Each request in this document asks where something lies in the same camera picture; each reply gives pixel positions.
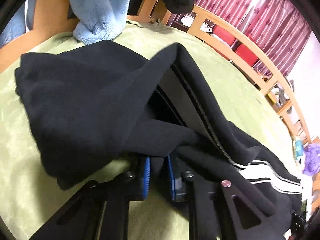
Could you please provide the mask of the black pants with white stripes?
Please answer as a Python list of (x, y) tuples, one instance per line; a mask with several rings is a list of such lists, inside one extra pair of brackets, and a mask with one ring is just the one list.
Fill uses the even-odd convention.
[(233, 182), (267, 216), (300, 211), (298, 179), (226, 119), (179, 43), (151, 59), (112, 41), (27, 53), (15, 80), (42, 165), (64, 188), (122, 154), (174, 153), (206, 179)]

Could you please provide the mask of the teal patterned cushion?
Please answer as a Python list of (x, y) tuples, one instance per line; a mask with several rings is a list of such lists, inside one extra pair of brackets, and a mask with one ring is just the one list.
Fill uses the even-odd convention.
[(304, 157), (304, 148), (303, 143), (300, 137), (294, 137), (293, 139), (293, 151), (294, 151), (294, 158), (295, 161), (299, 164), (302, 163)]

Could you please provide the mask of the purple plush toy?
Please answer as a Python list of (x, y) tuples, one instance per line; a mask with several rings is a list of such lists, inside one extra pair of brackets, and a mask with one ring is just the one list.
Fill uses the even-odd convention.
[(319, 172), (320, 158), (319, 158), (320, 146), (319, 143), (311, 143), (304, 148), (305, 155), (305, 167), (303, 173), (307, 176), (314, 176)]

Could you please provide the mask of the red storage box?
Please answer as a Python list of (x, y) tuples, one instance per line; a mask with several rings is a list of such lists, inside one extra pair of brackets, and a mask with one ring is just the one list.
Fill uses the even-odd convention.
[(231, 33), (229, 33), (228, 31), (226, 31), (218, 25), (214, 27), (212, 34), (214, 37), (218, 37), (229, 46), (231, 46), (236, 40), (236, 38)]
[(253, 53), (249, 48), (247, 48), (244, 44), (240, 44), (238, 48), (236, 48), (235, 53), (241, 57), (248, 65), (251, 67), (257, 62), (258, 57)]

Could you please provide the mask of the light blue fleece garment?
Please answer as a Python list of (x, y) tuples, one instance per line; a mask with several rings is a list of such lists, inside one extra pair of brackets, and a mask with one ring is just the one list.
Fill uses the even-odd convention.
[(69, 1), (79, 19), (73, 36), (83, 44), (114, 40), (124, 30), (130, 0)]

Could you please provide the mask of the maroon patterned curtain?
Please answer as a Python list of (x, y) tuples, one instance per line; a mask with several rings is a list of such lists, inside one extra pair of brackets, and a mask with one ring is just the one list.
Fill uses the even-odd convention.
[(311, 27), (289, 0), (196, 0), (252, 40), (283, 76), (295, 66)]

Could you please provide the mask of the wooden bed frame rail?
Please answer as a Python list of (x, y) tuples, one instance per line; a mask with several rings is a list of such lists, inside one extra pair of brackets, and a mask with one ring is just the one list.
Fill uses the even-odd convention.
[[(1, 30), (26, 1), (1, 0)], [(214, 13), (198, 5), (193, 7), (192, 13), (195, 16), (188, 34), (231, 60), (268, 98), (292, 136), (300, 137), (304, 144), (310, 143), (306, 121), (293, 89), (272, 60), (251, 38)], [(69, 0), (36, 0), (32, 30), (1, 48), (1, 71), (50, 37), (73, 31), (78, 22)]]

